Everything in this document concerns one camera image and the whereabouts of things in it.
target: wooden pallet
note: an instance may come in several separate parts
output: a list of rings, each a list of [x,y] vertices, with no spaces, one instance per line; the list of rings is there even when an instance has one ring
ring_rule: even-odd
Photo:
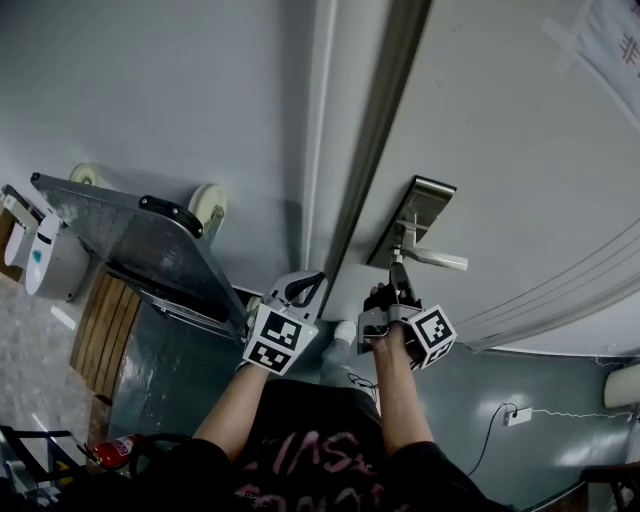
[[[140,309],[140,297],[106,273],[96,278],[69,364],[96,395],[113,398],[118,369]]]

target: person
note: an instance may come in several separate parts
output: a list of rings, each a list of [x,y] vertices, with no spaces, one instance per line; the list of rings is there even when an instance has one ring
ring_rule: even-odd
[[[435,444],[403,329],[392,325],[373,344],[381,414],[352,382],[355,335],[353,322],[338,326],[320,385],[267,382],[264,368],[242,366],[193,439],[136,479],[133,501],[183,510],[507,510]]]

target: metal plate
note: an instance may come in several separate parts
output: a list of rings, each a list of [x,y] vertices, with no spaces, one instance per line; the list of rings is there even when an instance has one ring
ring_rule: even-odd
[[[416,243],[427,233],[453,197],[455,187],[416,176],[391,222],[367,260],[367,265],[388,269],[390,249],[400,245],[404,224],[416,225]]]
[[[34,174],[31,183],[80,240],[120,270],[119,277],[130,277],[135,288],[155,296],[160,288],[163,298],[188,302],[234,336],[242,332],[245,308],[204,237],[141,209],[137,196],[45,175]]]

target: fire extinguisher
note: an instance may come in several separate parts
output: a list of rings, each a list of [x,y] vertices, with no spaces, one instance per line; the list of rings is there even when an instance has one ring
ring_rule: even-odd
[[[124,466],[129,461],[129,455],[134,446],[142,443],[141,434],[120,437],[114,441],[100,443],[91,449],[95,460],[105,469],[115,469]]]

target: white door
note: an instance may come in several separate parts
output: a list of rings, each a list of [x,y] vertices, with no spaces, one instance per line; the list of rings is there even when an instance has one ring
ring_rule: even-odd
[[[325,319],[355,320],[386,280],[365,262],[415,175],[457,187],[419,245],[467,257],[469,270],[405,261],[459,341],[519,339],[635,286],[639,134],[542,29],[571,30],[581,5],[434,2]]]

